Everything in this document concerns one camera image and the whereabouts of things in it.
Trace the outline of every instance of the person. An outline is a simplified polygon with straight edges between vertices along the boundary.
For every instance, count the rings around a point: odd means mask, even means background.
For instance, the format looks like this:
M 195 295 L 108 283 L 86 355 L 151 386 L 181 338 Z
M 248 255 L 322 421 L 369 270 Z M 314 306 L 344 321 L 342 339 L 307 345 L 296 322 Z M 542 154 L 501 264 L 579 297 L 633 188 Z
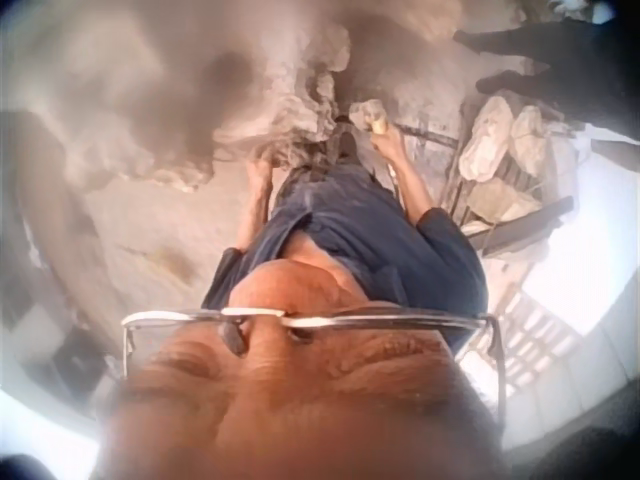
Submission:
M 268 149 L 256 153 L 236 244 L 203 307 L 485 312 L 479 259 L 435 207 L 401 133 L 390 126 L 372 142 L 406 211 L 348 154 L 292 171 L 268 218 L 273 167 Z M 343 152 L 354 144 L 342 137 Z M 246 350 L 234 355 L 211 325 L 183 326 L 132 371 L 109 408 L 94 478 L 505 478 L 496 423 L 453 358 L 467 334 L 300 337 L 259 314 L 241 333 Z
M 508 70 L 480 79 L 480 93 L 511 90 L 572 120 L 640 140 L 640 39 L 625 21 L 619 16 L 596 25 L 565 19 L 501 32 L 458 31 L 453 38 L 476 53 L 520 55 L 549 66 L 536 75 Z

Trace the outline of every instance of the rock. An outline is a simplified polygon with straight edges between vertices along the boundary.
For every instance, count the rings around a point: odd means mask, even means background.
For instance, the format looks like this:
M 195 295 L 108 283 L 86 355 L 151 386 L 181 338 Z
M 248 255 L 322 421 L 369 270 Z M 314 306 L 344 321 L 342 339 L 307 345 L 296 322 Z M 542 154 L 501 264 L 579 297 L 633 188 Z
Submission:
M 507 101 L 491 97 L 480 110 L 471 140 L 460 156 L 460 175 L 478 182 L 491 179 L 509 146 L 512 125 L 513 113 Z
M 358 130 L 371 131 L 376 122 L 386 122 L 387 113 L 382 102 L 377 99 L 354 103 L 349 107 L 349 120 Z
M 547 160 L 547 147 L 540 109 L 524 107 L 511 127 L 509 153 L 523 171 L 538 178 Z
M 491 226 L 487 225 L 480 220 L 474 220 L 473 222 L 465 223 L 460 230 L 466 237 L 470 237 L 471 235 L 475 235 L 476 233 L 484 232 L 485 230 L 489 230 Z
M 314 38 L 310 52 L 313 60 L 323 63 L 330 72 L 344 71 L 351 57 L 349 32 L 337 23 L 327 24 Z
M 542 204 L 500 178 L 479 183 L 467 199 L 469 208 L 490 223 L 508 222 L 540 210 Z

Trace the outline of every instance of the dark blue shirt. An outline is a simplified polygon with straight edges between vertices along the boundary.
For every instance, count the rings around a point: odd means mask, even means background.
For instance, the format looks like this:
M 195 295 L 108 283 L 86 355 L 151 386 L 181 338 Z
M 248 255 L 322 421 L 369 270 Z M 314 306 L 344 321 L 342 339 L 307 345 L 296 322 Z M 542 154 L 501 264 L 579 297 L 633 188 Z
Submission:
M 487 309 L 482 266 L 459 228 L 439 208 L 411 225 L 393 195 L 358 165 L 333 167 L 323 180 L 297 183 L 246 253 L 225 251 L 203 308 L 227 305 L 233 287 L 280 257 L 302 230 L 342 263 L 370 300 L 464 315 Z M 446 334 L 457 350 L 467 334 Z

